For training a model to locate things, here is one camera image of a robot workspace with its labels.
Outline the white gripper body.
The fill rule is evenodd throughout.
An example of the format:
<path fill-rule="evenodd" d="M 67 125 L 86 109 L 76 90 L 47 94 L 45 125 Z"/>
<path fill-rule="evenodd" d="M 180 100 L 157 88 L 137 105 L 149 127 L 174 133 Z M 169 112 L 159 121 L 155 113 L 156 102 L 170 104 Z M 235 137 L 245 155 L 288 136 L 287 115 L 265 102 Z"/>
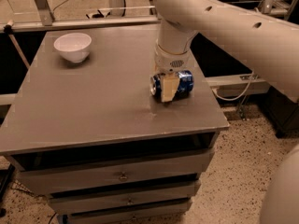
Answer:
<path fill-rule="evenodd" d="M 154 47 L 155 70 L 158 73 L 172 73 L 183 70 L 187 66 L 190 53 L 172 54 L 164 51 L 158 44 Z"/>

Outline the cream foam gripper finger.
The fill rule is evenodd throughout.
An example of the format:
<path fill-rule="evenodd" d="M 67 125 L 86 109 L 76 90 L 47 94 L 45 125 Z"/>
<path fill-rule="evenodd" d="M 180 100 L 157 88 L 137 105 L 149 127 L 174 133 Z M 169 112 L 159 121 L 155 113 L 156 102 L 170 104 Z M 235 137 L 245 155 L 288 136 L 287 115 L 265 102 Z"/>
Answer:
<path fill-rule="evenodd" d="M 165 74 L 161 77 L 161 100 L 171 102 L 178 90 L 179 77 L 176 73 Z"/>

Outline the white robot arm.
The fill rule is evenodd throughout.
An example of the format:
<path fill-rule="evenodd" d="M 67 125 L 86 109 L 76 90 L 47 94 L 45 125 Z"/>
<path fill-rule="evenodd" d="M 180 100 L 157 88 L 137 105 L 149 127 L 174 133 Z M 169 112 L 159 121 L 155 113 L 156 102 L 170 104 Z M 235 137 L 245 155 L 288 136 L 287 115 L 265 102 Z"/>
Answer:
<path fill-rule="evenodd" d="M 187 64 L 199 33 L 265 79 L 291 101 L 299 100 L 299 28 L 288 21 L 218 0 L 153 0 L 162 16 L 155 66 L 164 73 L 162 100 L 173 99 L 175 73 Z M 260 224 L 299 224 L 299 148 L 278 167 L 263 200 Z"/>

